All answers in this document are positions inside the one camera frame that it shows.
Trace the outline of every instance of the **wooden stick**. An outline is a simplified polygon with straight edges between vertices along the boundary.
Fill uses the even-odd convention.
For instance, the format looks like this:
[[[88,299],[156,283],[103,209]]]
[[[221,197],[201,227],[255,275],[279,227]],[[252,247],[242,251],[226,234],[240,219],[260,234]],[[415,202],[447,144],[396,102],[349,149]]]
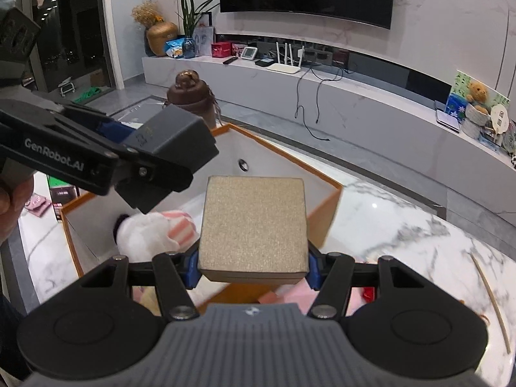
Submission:
[[[489,283],[487,282],[486,276],[482,272],[482,268],[480,264],[478,263],[478,260],[476,260],[476,257],[473,256],[473,253],[470,253],[471,259],[473,260],[473,263],[475,264],[475,267],[477,268],[478,273],[480,274],[482,278],[482,282],[484,286],[486,287],[487,294],[489,295],[489,299],[491,300],[491,303],[494,307],[494,312],[496,313],[496,317],[498,319],[498,323],[501,328],[501,333],[504,336],[504,342],[505,342],[505,348],[507,349],[507,353],[511,353],[511,346],[509,344],[509,336],[507,335],[507,330],[505,329],[504,320],[501,318],[500,308],[498,307],[498,304],[496,304],[496,299],[494,298],[494,294],[491,291],[491,287],[489,286]]]

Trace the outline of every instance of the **woven basket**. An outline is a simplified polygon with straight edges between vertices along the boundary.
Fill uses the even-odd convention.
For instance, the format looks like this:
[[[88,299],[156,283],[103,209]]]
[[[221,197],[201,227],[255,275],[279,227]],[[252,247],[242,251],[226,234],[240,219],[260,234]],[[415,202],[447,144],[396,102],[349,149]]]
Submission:
[[[489,115],[479,112],[475,107],[468,103],[466,106],[466,117],[473,122],[475,125],[484,126],[489,120]]]
[[[478,125],[475,125],[473,122],[471,122],[468,118],[464,119],[464,122],[460,126],[460,129],[468,136],[473,138],[474,140],[478,140],[478,137],[481,135],[481,127]]]

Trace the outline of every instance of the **gray rubber grip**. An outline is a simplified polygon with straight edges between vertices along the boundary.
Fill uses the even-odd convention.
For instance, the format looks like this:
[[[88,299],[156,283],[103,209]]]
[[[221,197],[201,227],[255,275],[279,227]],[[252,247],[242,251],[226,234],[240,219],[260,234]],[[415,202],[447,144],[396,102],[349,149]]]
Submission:
[[[212,304],[196,320],[169,324],[149,355],[117,375],[57,381],[35,374],[23,385],[487,387],[473,371],[438,381],[392,375],[358,355],[336,322],[305,317],[295,304]]]

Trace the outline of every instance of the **potted plant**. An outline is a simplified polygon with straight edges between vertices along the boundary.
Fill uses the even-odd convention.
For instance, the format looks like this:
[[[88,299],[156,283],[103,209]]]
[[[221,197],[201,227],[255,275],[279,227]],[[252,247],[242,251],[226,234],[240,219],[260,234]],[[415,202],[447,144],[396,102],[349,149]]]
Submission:
[[[207,8],[213,0],[206,0],[195,8],[194,0],[181,0],[181,11],[182,16],[178,13],[179,17],[183,20],[183,30],[185,32],[185,42],[183,43],[183,56],[185,58],[195,57],[195,41],[193,40],[193,33],[197,23],[201,19],[202,15],[210,12],[219,3]]]

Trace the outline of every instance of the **green mat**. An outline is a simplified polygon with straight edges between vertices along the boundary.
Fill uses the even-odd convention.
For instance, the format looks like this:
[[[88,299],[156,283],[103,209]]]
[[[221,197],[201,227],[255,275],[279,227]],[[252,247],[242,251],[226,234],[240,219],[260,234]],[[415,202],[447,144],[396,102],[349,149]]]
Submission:
[[[66,182],[63,182],[55,177],[52,177],[52,176],[47,176],[46,177],[46,180],[48,182],[48,185],[51,187],[51,188],[58,188],[58,187],[62,187],[62,186],[70,186],[69,183],[66,183]]]
[[[87,91],[85,91],[77,99],[75,99],[74,102],[82,103],[85,100],[88,100],[90,97],[93,97],[94,95],[99,94],[101,92],[102,90],[100,90],[98,87],[90,87]]]

